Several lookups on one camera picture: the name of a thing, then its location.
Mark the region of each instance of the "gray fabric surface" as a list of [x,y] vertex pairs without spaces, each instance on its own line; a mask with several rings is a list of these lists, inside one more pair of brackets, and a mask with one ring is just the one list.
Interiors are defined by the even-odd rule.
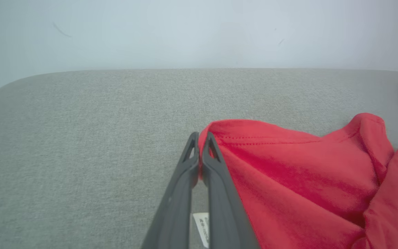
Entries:
[[[246,118],[322,136],[360,112],[381,116],[398,147],[397,72],[79,71],[10,83],[0,249],[139,248],[191,132]],[[206,206],[201,184],[193,211]]]

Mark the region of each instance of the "white wall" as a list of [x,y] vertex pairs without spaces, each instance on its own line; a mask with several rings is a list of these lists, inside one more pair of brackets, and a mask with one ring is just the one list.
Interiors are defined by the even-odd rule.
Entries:
[[0,0],[0,87],[198,67],[398,71],[398,0]]

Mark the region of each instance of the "label sticker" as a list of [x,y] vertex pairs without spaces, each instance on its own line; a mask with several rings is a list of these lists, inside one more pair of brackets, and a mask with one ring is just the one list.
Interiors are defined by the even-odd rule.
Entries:
[[205,248],[209,248],[210,244],[210,220],[208,218],[208,213],[194,213],[193,218],[196,221],[196,226],[199,230],[199,235]]

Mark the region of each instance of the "red t-shirt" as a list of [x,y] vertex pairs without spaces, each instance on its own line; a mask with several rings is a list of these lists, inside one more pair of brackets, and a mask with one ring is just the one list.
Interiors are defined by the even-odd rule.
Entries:
[[398,248],[398,151],[356,115],[324,137],[253,120],[210,123],[262,249]]

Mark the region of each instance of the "red fabric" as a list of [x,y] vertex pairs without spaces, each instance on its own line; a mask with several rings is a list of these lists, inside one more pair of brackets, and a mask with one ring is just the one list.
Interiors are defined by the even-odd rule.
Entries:
[[317,137],[253,120],[211,123],[262,249],[398,248],[398,151],[362,113]]

